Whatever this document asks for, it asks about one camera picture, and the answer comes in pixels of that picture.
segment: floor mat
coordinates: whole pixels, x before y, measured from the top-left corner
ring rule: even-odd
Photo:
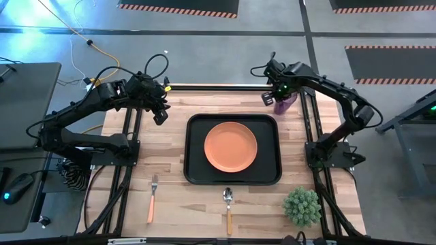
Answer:
[[[436,84],[436,46],[346,46],[357,84]]]
[[[120,0],[117,7],[123,10],[236,18],[239,0]]]
[[[330,4],[337,14],[436,10],[436,0],[330,0]]]

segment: black mat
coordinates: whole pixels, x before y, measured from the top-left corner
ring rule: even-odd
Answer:
[[[436,46],[346,46],[358,84],[436,84]]]
[[[123,10],[236,18],[239,0],[120,0],[118,7]]]
[[[253,163],[237,173],[214,168],[204,153],[209,131],[224,122],[237,122],[253,132],[258,153]],[[261,114],[197,114],[187,123],[183,173],[192,184],[271,185],[281,177],[279,134],[274,118]]]
[[[337,14],[434,10],[436,0],[330,0]]]

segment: black tray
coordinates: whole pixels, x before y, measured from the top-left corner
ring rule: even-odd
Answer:
[[[204,153],[208,132],[224,122],[237,122],[248,127],[258,142],[254,162],[237,173],[214,168]],[[261,114],[196,114],[187,123],[183,173],[192,184],[271,185],[280,180],[281,158],[279,132],[274,118]]]

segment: green plant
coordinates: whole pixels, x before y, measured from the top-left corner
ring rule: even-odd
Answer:
[[[295,188],[283,200],[286,216],[298,227],[310,227],[321,218],[321,205],[313,190],[306,191],[302,186]]]

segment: black desk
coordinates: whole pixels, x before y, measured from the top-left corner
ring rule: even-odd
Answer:
[[[44,119],[56,81],[60,63],[11,64],[17,72],[9,72],[0,83],[0,167],[11,168],[9,184],[23,173],[46,169],[48,156],[42,149],[34,148],[37,140],[29,137],[25,129]],[[0,73],[7,68],[0,65]],[[30,130],[37,135],[41,125]],[[8,159],[34,158],[1,162]],[[6,205],[0,201],[0,233],[22,232],[31,220],[32,211],[41,197],[43,173],[33,175],[35,182],[19,202]]]
[[[17,72],[9,71],[0,83],[0,150],[32,148],[36,139],[25,129],[44,119],[61,70],[60,63],[11,64]],[[0,73],[7,67],[0,65]],[[37,125],[30,130],[36,135]]]

